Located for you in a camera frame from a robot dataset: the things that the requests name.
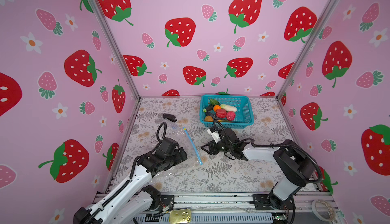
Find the clear zip top bag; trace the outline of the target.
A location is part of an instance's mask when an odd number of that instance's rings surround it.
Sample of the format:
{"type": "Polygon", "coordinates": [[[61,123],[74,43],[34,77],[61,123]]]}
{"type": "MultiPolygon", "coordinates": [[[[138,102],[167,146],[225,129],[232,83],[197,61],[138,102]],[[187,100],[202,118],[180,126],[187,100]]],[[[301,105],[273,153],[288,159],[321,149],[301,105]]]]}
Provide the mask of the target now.
{"type": "Polygon", "coordinates": [[[163,122],[156,137],[157,146],[147,158],[151,163],[151,184],[162,182],[165,177],[182,175],[205,164],[187,128],[163,122]]]}

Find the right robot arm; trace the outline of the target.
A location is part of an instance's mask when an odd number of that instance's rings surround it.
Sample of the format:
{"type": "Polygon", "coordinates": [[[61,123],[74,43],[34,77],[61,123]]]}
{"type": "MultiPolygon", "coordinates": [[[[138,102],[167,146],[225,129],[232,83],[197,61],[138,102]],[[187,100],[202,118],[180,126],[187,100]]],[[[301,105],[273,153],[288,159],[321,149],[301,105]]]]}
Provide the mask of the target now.
{"type": "Polygon", "coordinates": [[[251,138],[231,143],[227,138],[213,140],[201,147],[209,155],[224,153],[231,160],[268,161],[276,163],[283,177],[272,188],[263,203],[281,209],[292,196],[307,184],[323,181],[316,160],[292,140],[281,144],[255,144],[251,138]]]}

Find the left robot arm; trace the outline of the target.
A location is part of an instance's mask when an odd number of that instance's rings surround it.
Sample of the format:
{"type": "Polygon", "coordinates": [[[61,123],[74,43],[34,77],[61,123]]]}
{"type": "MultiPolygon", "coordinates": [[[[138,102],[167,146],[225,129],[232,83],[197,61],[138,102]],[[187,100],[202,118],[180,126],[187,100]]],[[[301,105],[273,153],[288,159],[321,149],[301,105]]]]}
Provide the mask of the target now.
{"type": "Polygon", "coordinates": [[[89,209],[81,207],[73,217],[74,224],[125,224],[141,212],[157,209],[161,193],[148,182],[161,171],[187,160],[182,147],[159,146],[135,161],[129,177],[89,209]]]}

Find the magenta toy fruit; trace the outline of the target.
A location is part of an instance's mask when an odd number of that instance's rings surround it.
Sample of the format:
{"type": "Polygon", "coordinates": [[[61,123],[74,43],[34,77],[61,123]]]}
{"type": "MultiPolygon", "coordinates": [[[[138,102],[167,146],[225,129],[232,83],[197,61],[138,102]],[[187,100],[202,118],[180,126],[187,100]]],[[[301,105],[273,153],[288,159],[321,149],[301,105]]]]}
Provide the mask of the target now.
{"type": "Polygon", "coordinates": [[[226,120],[228,121],[234,121],[235,117],[236,113],[234,111],[228,111],[225,116],[226,120]]]}

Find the teal plastic basket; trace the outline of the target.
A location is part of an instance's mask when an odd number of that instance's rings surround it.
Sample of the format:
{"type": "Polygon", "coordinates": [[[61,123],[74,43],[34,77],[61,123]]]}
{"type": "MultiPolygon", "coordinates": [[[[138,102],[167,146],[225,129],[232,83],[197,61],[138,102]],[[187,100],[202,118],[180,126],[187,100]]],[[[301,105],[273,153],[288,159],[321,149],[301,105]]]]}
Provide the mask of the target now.
{"type": "Polygon", "coordinates": [[[225,128],[243,129],[255,121],[250,100],[245,96],[203,95],[199,116],[206,127],[219,121],[225,128]]]}

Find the red toy pepper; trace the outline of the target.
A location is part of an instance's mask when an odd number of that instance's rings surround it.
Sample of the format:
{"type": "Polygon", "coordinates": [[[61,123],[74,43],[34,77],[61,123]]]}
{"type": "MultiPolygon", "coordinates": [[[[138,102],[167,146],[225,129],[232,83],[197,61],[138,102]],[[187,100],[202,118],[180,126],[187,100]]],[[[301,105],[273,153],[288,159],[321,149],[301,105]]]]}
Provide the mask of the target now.
{"type": "Polygon", "coordinates": [[[215,114],[218,118],[226,118],[227,111],[225,109],[217,109],[215,114]]]}

